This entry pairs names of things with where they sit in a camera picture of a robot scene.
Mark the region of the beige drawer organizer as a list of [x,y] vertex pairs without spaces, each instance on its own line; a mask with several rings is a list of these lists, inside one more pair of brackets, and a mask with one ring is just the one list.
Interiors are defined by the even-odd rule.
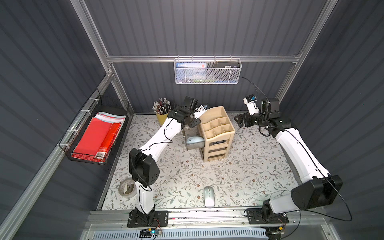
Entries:
[[[225,108],[223,106],[210,108],[199,119],[201,120],[198,125],[199,134],[205,140],[205,146],[201,148],[203,161],[209,162],[209,156],[220,154],[226,154],[226,158],[236,131]],[[224,147],[228,147],[227,151],[209,153],[210,149]]]

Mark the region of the light blue computer mouse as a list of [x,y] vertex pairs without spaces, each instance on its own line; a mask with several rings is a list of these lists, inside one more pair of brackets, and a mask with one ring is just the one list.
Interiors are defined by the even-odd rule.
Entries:
[[192,136],[187,138],[187,145],[200,144],[204,142],[205,142],[204,138],[199,136]]

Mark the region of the clear top drawer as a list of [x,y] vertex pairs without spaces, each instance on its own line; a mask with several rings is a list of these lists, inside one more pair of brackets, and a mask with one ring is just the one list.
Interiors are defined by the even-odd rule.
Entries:
[[185,145],[187,151],[203,148],[205,146],[205,140],[198,133],[187,133],[184,134]]

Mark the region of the grey computer mouse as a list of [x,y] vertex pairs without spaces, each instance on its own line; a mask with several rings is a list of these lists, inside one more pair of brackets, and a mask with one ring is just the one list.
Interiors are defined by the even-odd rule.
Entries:
[[215,193],[211,186],[206,186],[204,188],[204,204],[206,208],[215,207]]

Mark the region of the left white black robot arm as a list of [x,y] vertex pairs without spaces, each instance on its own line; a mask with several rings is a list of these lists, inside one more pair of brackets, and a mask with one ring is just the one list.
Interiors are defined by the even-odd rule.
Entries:
[[155,209],[154,191],[151,186],[160,176],[157,160],[161,153],[186,125],[190,128],[198,125],[201,122],[199,117],[205,111],[197,99],[185,97],[181,105],[170,111],[163,125],[147,143],[139,149],[131,149],[129,172],[138,191],[136,210],[140,213],[148,216]]

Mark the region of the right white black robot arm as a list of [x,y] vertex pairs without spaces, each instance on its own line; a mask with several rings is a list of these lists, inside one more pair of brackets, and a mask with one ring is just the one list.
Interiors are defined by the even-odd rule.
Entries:
[[343,181],[322,166],[305,144],[294,123],[281,116],[279,100],[264,98],[259,108],[256,97],[249,95],[244,98],[244,103],[248,112],[235,116],[238,126],[266,129],[267,135],[281,145],[298,181],[298,186],[288,194],[264,202],[263,217],[332,204],[340,194]]

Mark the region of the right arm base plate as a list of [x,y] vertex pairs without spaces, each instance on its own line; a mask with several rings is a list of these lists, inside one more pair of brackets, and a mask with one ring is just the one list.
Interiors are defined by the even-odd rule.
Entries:
[[256,224],[280,224],[286,225],[289,219],[286,214],[275,214],[269,209],[248,208],[243,212],[250,225]]

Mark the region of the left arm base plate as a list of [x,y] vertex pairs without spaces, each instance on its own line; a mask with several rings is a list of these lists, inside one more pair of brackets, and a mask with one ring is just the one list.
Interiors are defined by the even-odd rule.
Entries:
[[138,209],[134,209],[129,213],[128,228],[141,227],[166,227],[169,220],[169,211],[152,210],[148,215],[141,213]]

